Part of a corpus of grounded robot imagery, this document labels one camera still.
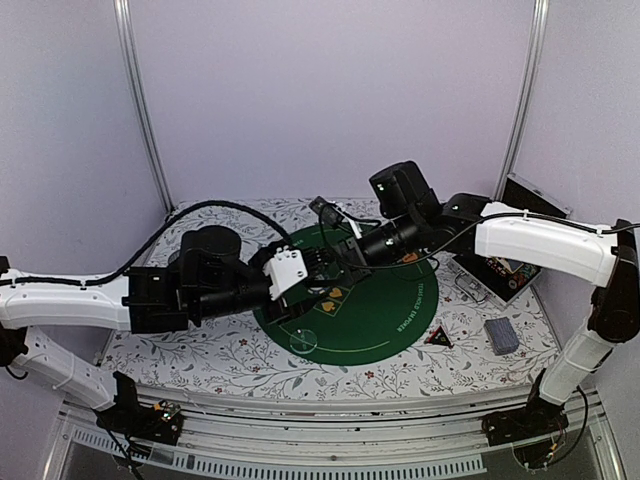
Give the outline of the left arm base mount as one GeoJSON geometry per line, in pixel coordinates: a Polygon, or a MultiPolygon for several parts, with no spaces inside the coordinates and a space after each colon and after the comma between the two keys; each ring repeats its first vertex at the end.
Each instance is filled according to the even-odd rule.
{"type": "Polygon", "coordinates": [[[123,435],[126,439],[148,440],[176,446],[182,432],[184,417],[180,412],[170,414],[169,403],[143,406],[137,399],[117,399],[114,406],[95,411],[96,424],[104,430],[123,435]]]}

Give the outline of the black red triangular card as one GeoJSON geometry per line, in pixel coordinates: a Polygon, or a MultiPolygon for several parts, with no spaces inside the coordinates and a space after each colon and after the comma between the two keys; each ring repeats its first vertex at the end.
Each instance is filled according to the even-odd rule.
{"type": "Polygon", "coordinates": [[[450,340],[443,326],[438,326],[433,332],[431,332],[424,340],[425,344],[443,346],[451,349],[453,343],[450,340]]]}

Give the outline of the orange big blind button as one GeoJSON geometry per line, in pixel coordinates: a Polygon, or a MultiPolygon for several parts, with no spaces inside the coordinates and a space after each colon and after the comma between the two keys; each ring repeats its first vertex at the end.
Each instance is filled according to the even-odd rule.
{"type": "Polygon", "coordinates": [[[403,264],[409,264],[409,263],[412,263],[412,262],[414,262],[414,261],[416,261],[418,259],[419,259],[419,256],[416,253],[411,253],[411,254],[405,255],[402,258],[401,262],[403,264]]]}

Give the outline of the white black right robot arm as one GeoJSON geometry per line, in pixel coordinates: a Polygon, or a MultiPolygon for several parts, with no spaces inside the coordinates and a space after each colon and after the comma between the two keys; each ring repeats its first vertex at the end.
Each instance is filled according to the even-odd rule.
{"type": "Polygon", "coordinates": [[[537,378],[525,407],[489,416],[485,424],[517,424],[537,436],[558,420],[581,381],[614,347],[639,332],[639,262],[634,225],[573,223],[487,197],[456,194],[438,200],[418,165],[407,160],[371,176],[386,223],[337,247],[350,268],[389,267],[407,254],[447,251],[502,257],[590,282],[591,312],[560,356],[537,378]]]}

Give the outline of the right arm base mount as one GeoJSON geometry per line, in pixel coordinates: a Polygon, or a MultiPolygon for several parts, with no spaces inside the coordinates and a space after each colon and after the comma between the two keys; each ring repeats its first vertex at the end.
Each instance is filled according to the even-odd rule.
{"type": "Polygon", "coordinates": [[[525,469],[548,467],[554,459],[569,422],[564,408],[540,399],[525,406],[499,410],[481,418],[481,430],[490,446],[528,441],[513,450],[525,469]]]}

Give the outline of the clear round dealer button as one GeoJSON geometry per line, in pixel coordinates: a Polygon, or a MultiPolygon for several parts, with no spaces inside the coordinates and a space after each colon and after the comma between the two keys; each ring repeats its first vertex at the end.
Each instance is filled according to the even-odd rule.
{"type": "Polygon", "coordinates": [[[316,334],[309,329],[296,329],[289,337],[289,346],[297,355],[308,355],[314,352],[318,345],[316,334]]]}

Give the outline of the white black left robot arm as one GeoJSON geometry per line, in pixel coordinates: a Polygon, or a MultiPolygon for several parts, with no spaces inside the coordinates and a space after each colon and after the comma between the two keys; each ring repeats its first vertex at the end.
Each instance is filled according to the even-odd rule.
{"type": "Polygon", "coordinates": [[[247,262],[242,241],[229,227],[212,225],[182,235],[165,267],[140,267],[130,258],[103,276],[27,274],[1,260],[1,365],[46,377],[56,390],[81,400],[101,419],[128,434],[141,433],[149,419],[166,420],[140,405],[134,381],[106,374],[53,342],[45,326],[93,326],[134,334],[185,330],[210,318],[264,308],[276,320],[291,320],[312,306],[284,295],[313,278],[323,259],[295,248],[282,226],[263,213],[225,200],[198,202],[170,217],[143,245],[149,249],[165,231],[207,207],[239,211],[265,223],[281,239],[247,262]]]}

